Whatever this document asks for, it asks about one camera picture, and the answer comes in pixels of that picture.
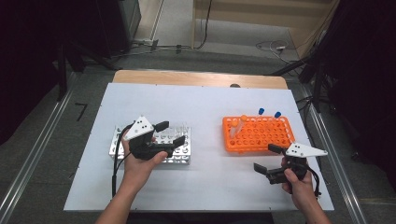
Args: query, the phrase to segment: black cable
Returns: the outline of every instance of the black cable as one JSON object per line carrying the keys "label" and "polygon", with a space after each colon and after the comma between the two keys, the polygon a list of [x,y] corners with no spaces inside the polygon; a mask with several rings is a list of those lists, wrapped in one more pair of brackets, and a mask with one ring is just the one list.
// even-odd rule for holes
{"label": "black cable", "polygon": [[317,185],[315,186],[315,191],[314,191],[314,193],[315,193],[315,197],[318,197],[318,196],[321,194],[321,193],[319,192],[319,182],[320,182],[319,176],[318,176],[318,174],[317,174],[314,170],[312,170],[311,167],[309,167],[308,165],[306,165],[305,168],[306,168],[307,170],[309,170],[309,171],[312,173],[312,175],[314,176],[315,181],[317,182]]}
{"label": "black cable", "polygon": [[119,134],[119,139],[117,139],[117,144],[116,144],[116,151],[114,153],[114,167],[113,167],[113,176],[111,177],[111,189],[112,189],[112,196],[114,197],[116,195],[116,188],[117,188],[117,171],[119,170],[119,166],[117,165],[117,160],[119,158],[119,148],[120,148],[120,143],[121,143],[121,138],[125,134],[125,132],[132,127],[133,124],[130,124],[126,126],[121,133]]}
{"label": "black cable", "polygon": [[122,158],[122,160],[120,160],[119,165],[117,166],[116,173],[117,173],[117,171],[119,170],[120,165],[122,164],[122,162],[125,161],[125,159],[126,159],[129,155],[131,155],[131,154],[132,154],[132,153],[129,152],[128,154],[126,154],[126,156],[124,156],[124,158]]}
{"label": "black cable", "polygon": [[209,8],[207,9],[206,20],[205,20],[205,36],[204,36],[204,40],[201,42],[201,45],[199,47],[193,48],[192,46],[186,46],[186,45],[175,45],[175,46],[172,46],[172,45],[158,45],[158,46],[155,46],[155,47],[156,48],[163,48],[163,49],[201,49],[204,46],[204,44],[206,42],[206,39],[207,39],[207,25],[209,23],[209,15],[210,15],[210,9],[211,8],[212,8],[212,0],[210,0]]}
{"label": "black cable", "polygon": [[210,9],[211,8],[212,8],[212,0],[210,0],[209,8],[207,9],[204,40],[201,42],[201,45],[198,48],[194,48],[194,49],[201,49],[204,46],[205,42],[206,42],[206,38],[207,38],[207,24],[209,23],[209,15],[210,15]]}

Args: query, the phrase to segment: white tabletop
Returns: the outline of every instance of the white tabletop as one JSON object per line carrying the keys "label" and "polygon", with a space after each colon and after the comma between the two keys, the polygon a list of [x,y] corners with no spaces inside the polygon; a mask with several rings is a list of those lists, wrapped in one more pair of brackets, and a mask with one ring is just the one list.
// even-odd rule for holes
{"label": "white tabletop", "polygon": [[[280,185],[270,185],[253,170],[253,162],[280,167],[282,156],[230,154],[223,144],[223,117],[280,111],[288,118],[296,142],[310,145],[291,91],[110,83],[82,155],[65,211],[102,211],[111,200],[113,160],[108,156],[115,126],[144,115],[155,124],[186,122],[191,127],[191,164],[161,164],[138,193],[131,210],[142,211],[279,211],[295,210]],[[309,165],[324,183],[318,163]],[[118,185],[123,171],[118,172]],[[318,199],[333,210],[326,186]]]}

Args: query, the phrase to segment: black curtain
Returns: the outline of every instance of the black curtain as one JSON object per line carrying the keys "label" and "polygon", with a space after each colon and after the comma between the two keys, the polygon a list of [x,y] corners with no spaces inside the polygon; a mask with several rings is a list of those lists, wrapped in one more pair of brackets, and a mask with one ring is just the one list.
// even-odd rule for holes
{"label": "black curtain", "polygon": [[347,12],[325,50],[330,98],[354,148],[396,189],[396,3],[341,1]]}

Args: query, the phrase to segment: floor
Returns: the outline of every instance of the floor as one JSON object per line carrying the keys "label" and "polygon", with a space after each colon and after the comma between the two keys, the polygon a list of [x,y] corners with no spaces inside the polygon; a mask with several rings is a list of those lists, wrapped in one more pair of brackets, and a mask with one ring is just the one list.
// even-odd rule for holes
{"label": "floor", "polygon": [[[158,20],[153,39],[159,40],[159,45],[188,45],[190,41],[191,24],[185,21],[190,16],[187,9],[191,1],[165,0],[163,10]],[[227,35],[228,32],[242,29],[253,31],[249,37],[243,35]],[[201,35],[197,32],[196,40]],[[287,61],[298,60],[293,50],[283,51],[282,59],[268,50],[269,46],[262,44],[262,50],[256,44],[277,40],[290,40],[288,33],[280,27],[247,28],[243,24],[230,24],[210,21],[208,39],[205,47],[199,51],[183,50],[176,54],[174,50],[161,50],[151,53],[148,48],[133,49],[127,55],[118,58],[115,63],[124,69],[162,69],[179,71],[204,71],[231,74],[267,75],[285,66]],[[15,198],[15,204],[8,208],[12,213],[5,213],[2,205],[0,223],[93,223],[99,213],[66,213],[63,211],[73,181],[73,175],[78,167],[88,136],[90,134],[97,110],[100,106],[106,85],[114,77],[114,71],[108,71],[103,66],[88,62],[89,66],[83,74],[71,73],[71,87],[64,107],[56,103],[58,89],[54,88],[35,110],[26,118],[21,127],[6,143],[0,146],[0,194],[3,197],[11,189],[19,189],[21,195]],[[296,100],[309,95],[311,85],[302,85],[297,74],[301,69],[290,71],[283,75],[288,87]],[[81,104],[88,105],[81,118]],[[48,136],[43,137],[46,122],[54,118],[55,107],[62,107],[62,114],[55,116],[54,127],[47,128]],[[342,121],[327,104],[321,104],[322,112],[316,114],[313,109],[308,111],[307,131],[312,134],[311,142],[319,148],[326,147],[326,139],[318,131],[316,119],[318,116],[325,123],[335,153],[342,163],[347,179],[360,203],[366,222],[356,221],[345,201],[340,182],[334,175],[329,158],[321,160],[321,172],[327,180],[327,188],[332,196],[335,210],[328,212],[333,223],[389,223],[396,220],[396,193],[389,185],[384,172],[376,166],[350,159],[354,149],[350,145]],[[44,139],[42,146],[35,145],[37,139]],[[39,160],[25,185],[11,187],[14,179],[31,151],[38,151]],[[275,223],[304,223],[302,215],[296,212],[276,212],[272,214]]]}

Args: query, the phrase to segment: forearm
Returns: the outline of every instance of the forearm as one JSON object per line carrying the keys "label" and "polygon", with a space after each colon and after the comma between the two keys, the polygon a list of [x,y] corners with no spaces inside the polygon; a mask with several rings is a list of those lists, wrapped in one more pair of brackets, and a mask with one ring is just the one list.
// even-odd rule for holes
{"label": "forearm", "polygon": [[126,223],[137,191],[120,185],[119,191],[96,220],[96,223]]}

